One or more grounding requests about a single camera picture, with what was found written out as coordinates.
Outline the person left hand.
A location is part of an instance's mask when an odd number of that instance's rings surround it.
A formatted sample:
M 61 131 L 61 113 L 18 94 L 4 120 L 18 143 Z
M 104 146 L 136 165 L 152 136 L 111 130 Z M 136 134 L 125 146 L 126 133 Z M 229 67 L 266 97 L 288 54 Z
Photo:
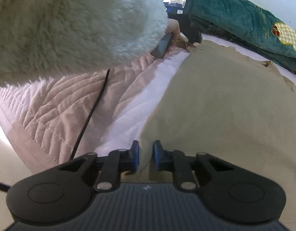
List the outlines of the person left hand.
M 171 49 L 175 46 L 178 38 L 180 37 L 180 24 L 175 19 L 168 19 L 166 34 L 171 33 L 171 41 L 167 47 L 167 52 L 169 53 Z

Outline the white fluffy sleeve forearm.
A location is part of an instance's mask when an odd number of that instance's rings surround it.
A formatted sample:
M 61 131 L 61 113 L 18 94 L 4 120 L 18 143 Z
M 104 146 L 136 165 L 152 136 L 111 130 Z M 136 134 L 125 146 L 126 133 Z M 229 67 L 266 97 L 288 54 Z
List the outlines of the white fluffy sleeve forearm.
M 167 26 L 163 0 L 0 0 L 0 88 L 125 64 Z

